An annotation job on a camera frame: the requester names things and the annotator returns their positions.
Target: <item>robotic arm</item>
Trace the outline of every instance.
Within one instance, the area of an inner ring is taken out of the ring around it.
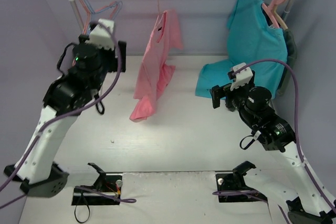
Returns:
[[[100,19],[99,23],[112,33],[113,21]],[[121,53],[118,57],[122,59],[121,71],[125,72],[126,43],[119,41],[118,46]],[[106,74],[117,70],[114,43],[109,33],[100,26],[91,26],[89,36],[79,36],[79,44],[74,44],[72,53],[75,64],[68,69],[67,74],[50,85],[43,99],[38,125],[25,153],[40,134],[39,141],[13,178],[14,181],[21,182],[21,190],[30,197],[52,197],[64,188],[69,174],[54,163],[54,158],[66,133],[80,113],[57,120],[42,134],[39,132],[41,126],[57,116],[83,108],[93,98],[97,99]],[[15,165],[6,166],[4,173],[8,177],[23,157]]]
[[[225,98],[225,106],[230,111],[237,110],[242,121],[250,127],[253,141],[262,144],[284,167],[294,189],[278,183],[248,161],[233,169],[234,183],[238,187],[248,186],[258,190],[283,209],[287,209],[293,224],[333,223],[332,218],[336,215],[317,187],[323,190],[327,200],[333,205],[335,197],[325,189],[308,161],[301,161],[295,132],[269,106],[270,91],[255,86],[255,73],[250,68],[233,75],[245,65],[237,65],[228,73],[233,83],[211,89],[213,108],[219,107],[220,99]]]

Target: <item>purple wall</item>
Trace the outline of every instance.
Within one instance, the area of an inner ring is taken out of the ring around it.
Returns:
[[[113,0],[91,0],[95,8],[111,1]],[[76,39],[79,28],[68,1],[47,2],[67,38]],[[156,19],[156,0],[123,2],[123,10],[116,19],[117,38],[128,42],[130,54],[143,54]],[[184,54],[222,55],[226,53],[226,21],[235,2],[236,0],[161,0],[161,9],[175,8],[179,13]]]
[[[299,50],[299,132],[302,149],[327,189],[336,195],[335,97],[336,0],[300,0],[288,18]],[[293,122],[293,85],[276,100],[280,115]]]
[[[24,152],[67,41],[46,0],[0,0],[0,8],[2,170]],[[0,183],[4,181],[0,173]],[[0,205],[21,194],[18,186],[11,183],[0,193]],[[23,205],[21,200],[1,210],[0,222],[18,223]]]

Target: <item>white table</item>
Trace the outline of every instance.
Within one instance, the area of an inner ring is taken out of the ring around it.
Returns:
[[[195,96],[203,65],[223,56],[175,56],[171,83],[158,101],[157,114],[146,121],[129,120],[137,100],[133,92],[142,57],[128,57],[127,71],[104,99],[105,115],[84,112],[69,130],[56,161],[70,172],[91,170],[94,162],[110,172],[232,170],[245,160],[259,168],[279,168],[255,143],[247,151],[239,141],[250,134],[238,113],[214,110],[211,99]],[[106,89],[114,79],[109,74]]]
[[[273,173],[283,178],[281,170]],[[55,197],[28,198],[19,224],[77,224],[71,206],[73,186],[89,181],[83,174],[70,176],[70,187]],[[286,224],[273,202],[269,209],[263,202],[219,203],[212,195],[215,180],[214,172],[126,173],[122,198],[138,202],[90,206],[87,224]],[[79,206],[77,216],[85,220],[87,208]]]

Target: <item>blue cloth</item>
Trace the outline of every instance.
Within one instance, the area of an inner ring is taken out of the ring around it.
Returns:
[[[281,28],[268,26],[262,13],[262,0],[237,0],[227,22],[229,59],[206,64],[199,73],[195,94],[211,98],[209,90],[230,82],[227,73],[242,62],[274,58],[287,62],[287,48]],[[275,97],[284,71],[281,64],[262,62],[251,67],[255,70],[255,84],[267,88]]]

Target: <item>pink cloth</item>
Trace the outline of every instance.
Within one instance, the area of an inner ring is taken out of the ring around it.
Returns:
[[[156,112],[156,101],[163,94],[175,71],[165,62],[171,48],[183,49],[180,25],[175,10],[166,10],[156,19],[142,58],[134,99],[139,99],[130,120],[138,122]]]

